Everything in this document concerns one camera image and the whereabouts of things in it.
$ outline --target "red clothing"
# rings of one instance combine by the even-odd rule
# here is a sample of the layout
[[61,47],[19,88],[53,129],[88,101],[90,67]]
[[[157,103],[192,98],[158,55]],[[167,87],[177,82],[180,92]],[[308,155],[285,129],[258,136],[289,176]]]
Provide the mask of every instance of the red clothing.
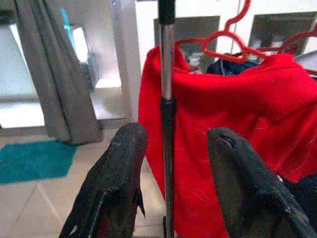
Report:
[[[292,55],[269,56],[236,76],[189,74],[176,49],[175,229],[185,238],[229,237],[207,153],[211,127],[247,138],[273,171],[297,181],[317,171],[317,84]],[[149,137],[147,159],[164,194],[159,47],[144,66],[139,122]]]

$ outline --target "red hoodie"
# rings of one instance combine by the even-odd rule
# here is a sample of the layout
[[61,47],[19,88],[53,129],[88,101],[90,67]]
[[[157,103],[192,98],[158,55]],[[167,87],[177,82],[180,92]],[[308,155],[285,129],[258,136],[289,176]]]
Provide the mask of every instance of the red hoodie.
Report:
[[[184,238],[225,238],[207,152],[211,127],[248,139],[268,167],[292,180],[317,171],[317,83],[293,62],[273,55],[236,76],[189,74],[175,50],[175,230]],[[159,47],[144,66],[139,122],[147,159],[164,194]]]

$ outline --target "hanging clothes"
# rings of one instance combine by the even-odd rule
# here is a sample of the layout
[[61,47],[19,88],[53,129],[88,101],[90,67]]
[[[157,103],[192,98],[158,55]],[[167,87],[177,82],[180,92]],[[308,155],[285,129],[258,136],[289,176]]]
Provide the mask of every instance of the hanging clothes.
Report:
[[208,66],[206,73],[223,76],[238,75],[255,66],[258,66],[258,64],[251,61],[246,61],[245,63],[234,63],[224,59],[218,59],[216,62]]
[[[175,230],[185,238],[225,238],[207,153],[211,127],[249,140],[268,167],[291,181],[317,171],[317,84],[292,55],[269,56],[236,76],[189,74],[175,49]],[[160,53],[144,66],[139,122],[148,133],[147,159],[164,192]]]

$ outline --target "tile grout line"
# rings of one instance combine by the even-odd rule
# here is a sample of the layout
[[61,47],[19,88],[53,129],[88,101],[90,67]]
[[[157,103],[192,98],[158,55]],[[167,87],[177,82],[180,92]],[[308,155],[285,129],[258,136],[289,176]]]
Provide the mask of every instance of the tile grout line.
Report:
[[43,189],[41,183],[39,182],[39,183],[37,184],[37,186],[38,186],[38,189],[39,189],[39,191],[40,191],[42,197],[44,198],[44,200],[47,202],[48,206],[50,207],[52,213],[55,215],[55,217],[57,218],[58,222],[59,222],[61,225],[63,225],[63,221],[62,221],[60,215],[58,214],[58,212],[57,212],[57,210],[56,210],[54,204],[53,204],[52,201],[50,200],[50,198],[49,198],[49,197],[47,196],[47,194],[45,193],[45,191],[44,191],[44,189]]
[[21,212],[19,213],[19,215],[18,215],[17,218],[15,219],[14,224],[13,224],[13,226],[12,226],[12,230],[11,230],[10,233],[13,232],[13,230],[14,230],[14,228],[15,228],[17,222],[20,220],[20,218],[21,218],[21,216],[22,216],[22,214],[23,214],[23,211],[24,211],[26,205],[29,203],[29,201],[30,201],[31,197],[33,196],[35,190],[36,190],[36,184],[35,184],[34,187],[32,188],[32,192],[31,192],[30,196],[26,199],[26,202],[24,203],[24,205],[23,205],[23,207],[22,207],[22,209],[21,209]]

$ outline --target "white cabinet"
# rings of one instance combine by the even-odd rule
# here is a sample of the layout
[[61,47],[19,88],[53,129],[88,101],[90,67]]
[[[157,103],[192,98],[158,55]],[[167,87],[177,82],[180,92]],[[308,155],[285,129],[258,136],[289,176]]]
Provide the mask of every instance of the white cabinet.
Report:
[[[245,17],[237,23],[236,34],[249,46],[279,46],[291,36],[310,31],[316,21],[316,0],[253,0]],[[317,38],[294,45],[296,55],[317,49]],[[232,53],[240,49],[234,43]]]
[[[239,0],[176,0],[175,38],[206,37],[212,32],[224,29],[226,21],[237,15]],[[146,60],[147,52],[156,45],[158,28],[155,20],[158,18],[157,1],[136,2],[138,38],[141,68]],[[231,51],[232,40],[221,37],[211,43],[217,52]],[[192,57],[198,52],[189,50]]]

